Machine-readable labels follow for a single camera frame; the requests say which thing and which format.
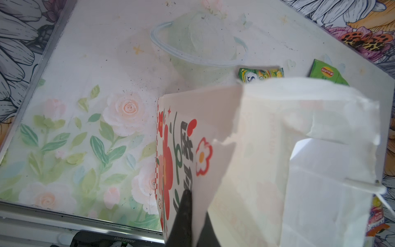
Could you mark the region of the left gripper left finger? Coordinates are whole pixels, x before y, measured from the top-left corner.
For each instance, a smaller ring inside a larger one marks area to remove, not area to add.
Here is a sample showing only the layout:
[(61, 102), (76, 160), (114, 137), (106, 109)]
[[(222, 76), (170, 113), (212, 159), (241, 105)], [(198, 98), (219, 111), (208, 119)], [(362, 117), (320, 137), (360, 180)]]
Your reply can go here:
[(166, 247), (192, 246), (192, 193), (185, 190)]

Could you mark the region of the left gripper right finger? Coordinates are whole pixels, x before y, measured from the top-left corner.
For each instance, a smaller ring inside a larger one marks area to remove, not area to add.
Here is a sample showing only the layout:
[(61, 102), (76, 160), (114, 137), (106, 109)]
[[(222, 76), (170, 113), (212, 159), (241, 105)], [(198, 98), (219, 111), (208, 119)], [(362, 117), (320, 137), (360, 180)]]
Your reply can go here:
[(197, 247), (221, 247), (211, 224), (209, 214), (206, 213), (205, 223), (201, 231)]

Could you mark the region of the white paper bag red flower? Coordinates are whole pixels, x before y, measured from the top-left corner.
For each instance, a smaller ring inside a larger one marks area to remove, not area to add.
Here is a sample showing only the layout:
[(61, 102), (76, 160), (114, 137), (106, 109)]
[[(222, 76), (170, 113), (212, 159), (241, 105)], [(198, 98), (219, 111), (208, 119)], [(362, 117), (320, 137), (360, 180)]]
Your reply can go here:
[(362, 247), (380, 105), (357, 89), (280, 78), (167, 94), (157, 105), (156, 201), (167, 242), (192, 193), (221, 247)]

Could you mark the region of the magenta snack bag yellow letters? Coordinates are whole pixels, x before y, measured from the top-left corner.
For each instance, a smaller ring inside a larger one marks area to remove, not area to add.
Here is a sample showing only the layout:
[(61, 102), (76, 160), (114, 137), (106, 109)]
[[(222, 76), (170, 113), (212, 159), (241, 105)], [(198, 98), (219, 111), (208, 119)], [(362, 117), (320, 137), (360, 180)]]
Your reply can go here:
[(373, 196), (364, 247), (377, 247), (375, 243), (376, 235), (389, 229), (389, 225), (385, 224), (384, 221), (383, 204), (377, 196)]

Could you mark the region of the green Lays chips bag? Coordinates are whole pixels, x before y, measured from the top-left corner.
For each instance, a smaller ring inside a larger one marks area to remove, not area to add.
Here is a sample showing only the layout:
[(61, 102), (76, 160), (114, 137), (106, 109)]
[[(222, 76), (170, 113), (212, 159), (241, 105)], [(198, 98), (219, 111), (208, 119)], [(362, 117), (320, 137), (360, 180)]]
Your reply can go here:
[(335, 84), (349, 86), (349, 83), (342, 77), (340, 72), (331, 65), (315, 59), (310, 71), (310, 78), (329, 80)]

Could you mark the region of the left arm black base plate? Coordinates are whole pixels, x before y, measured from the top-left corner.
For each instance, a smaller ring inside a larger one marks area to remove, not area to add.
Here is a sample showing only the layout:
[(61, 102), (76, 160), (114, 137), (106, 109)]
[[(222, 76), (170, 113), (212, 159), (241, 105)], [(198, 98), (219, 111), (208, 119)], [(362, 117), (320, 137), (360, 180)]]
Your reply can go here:
[(79, 231), (72, 239), (70, 247), (164, 247), (162, 243), (123, 238), (108, 234)]

